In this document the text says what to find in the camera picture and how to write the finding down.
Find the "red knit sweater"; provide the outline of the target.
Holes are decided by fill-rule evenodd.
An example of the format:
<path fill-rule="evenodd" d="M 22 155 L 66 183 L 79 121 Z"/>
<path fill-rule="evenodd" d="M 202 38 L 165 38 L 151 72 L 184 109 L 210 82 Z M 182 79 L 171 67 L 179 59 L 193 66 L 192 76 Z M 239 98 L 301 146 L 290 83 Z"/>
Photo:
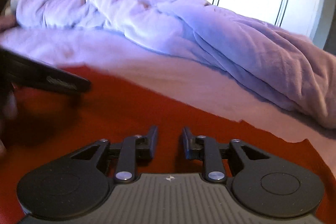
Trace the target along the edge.
<path fill-rule="evenodd" d="M 335 223 L 335 178 L 307 139 L 291 144 L 272 130 L 234 122 L 172 100 L 146 88 L 86 67 L 74 68 L 92 82 L 92 90 L 73 102 L 67 96 L 18 87 L 18 114 L 3 131 L 7 149 L 1 159 L 1 223 L 17 223 L 23 212 L 16 187 L 28 171 L 101 138 L 120 142 L 158 127 L 154 160 L 142 172 L 199 172 L 201 164 L 185 159 L 181 139 L 187 126 L 193 134 L 226 143 L 239 138 L 319 175 L 325 195 L 317 217 Z"/>

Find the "lilac crumpled duvet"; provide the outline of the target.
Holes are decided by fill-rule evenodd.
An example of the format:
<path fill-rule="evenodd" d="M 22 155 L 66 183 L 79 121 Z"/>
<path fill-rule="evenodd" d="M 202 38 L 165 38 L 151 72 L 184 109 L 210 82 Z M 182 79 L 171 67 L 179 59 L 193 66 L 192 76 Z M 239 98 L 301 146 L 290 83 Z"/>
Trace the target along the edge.
<path fill-rule="evenodd" d="M 335 57 L 306 36 L 206 0 L 10 0 L 25 28 L 101 29 L 228 72 L 275 105 L 335 128 Z"/>

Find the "pink bed sheet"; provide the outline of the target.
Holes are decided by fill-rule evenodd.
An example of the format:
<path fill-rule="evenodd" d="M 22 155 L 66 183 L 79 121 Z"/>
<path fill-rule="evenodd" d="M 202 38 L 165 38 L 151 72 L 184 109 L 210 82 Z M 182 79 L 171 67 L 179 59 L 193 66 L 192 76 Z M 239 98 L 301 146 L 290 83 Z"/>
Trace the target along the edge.
<path fill-rule="evenodd" d="M 154 53 L 122 35 L 100 30 L 24 30 L 1 34 L 1 46 L 51 64 L 86 65 L 206 112 L 246 121 L 286 141 L 308 139 L 335 166 L 335 131 L 248 91 L 228 73 L 195 61 Z"/>

